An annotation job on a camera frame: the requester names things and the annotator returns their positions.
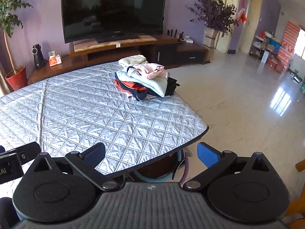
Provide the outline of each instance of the blue container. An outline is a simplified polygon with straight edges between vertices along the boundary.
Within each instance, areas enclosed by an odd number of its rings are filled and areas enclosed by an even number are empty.
[[[276,41],[273,40],[273,39],[270,39],[270,40],[269,40],[269,44],[275,47],[275,49],[274,49],[274,52],[275,52],[275,53],[278,53],[278,52],[279,52],[279,50],[280,50],[280,48],[281,48],[281,44],[280,44],[280,43],[276,42]]]

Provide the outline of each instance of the television base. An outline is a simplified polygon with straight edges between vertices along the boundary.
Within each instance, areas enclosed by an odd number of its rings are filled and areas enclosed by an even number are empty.
[[[119,40],[130,40],[130,39],[139,39],[140,37],[135,34],[120,34],[120,35],[113,35],[107,37],[98,37],[95,38],[97,43],[105,43],[110,41],[119,41]]]

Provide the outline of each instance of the quilted silver mat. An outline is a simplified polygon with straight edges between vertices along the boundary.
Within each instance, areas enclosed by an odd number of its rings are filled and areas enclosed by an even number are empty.
[[[120,69],[118,62],[96,65],[0,98],[0,145],[10,150],[36,141],[52,157],[63,157],[103,142],[106,157],[96,169],[107,175],[169,155],[206,132],[208,126],[177,93],[128,100],[113,82]],[[1,185],[0,196],[11,196],[18,183]]]

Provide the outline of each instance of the black television screen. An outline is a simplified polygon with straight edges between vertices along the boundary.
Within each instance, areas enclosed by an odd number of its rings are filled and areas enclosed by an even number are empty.
[[[65,42],[162,29],[165,0],[62,0]]]

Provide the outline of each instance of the curtain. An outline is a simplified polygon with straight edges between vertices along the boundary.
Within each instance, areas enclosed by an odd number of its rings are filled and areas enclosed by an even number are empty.
[[[5,76],[6,76],[6,73],[3,69],[2,64],[0,63],[0,97],[12,92],[10,85],[5,80]]]

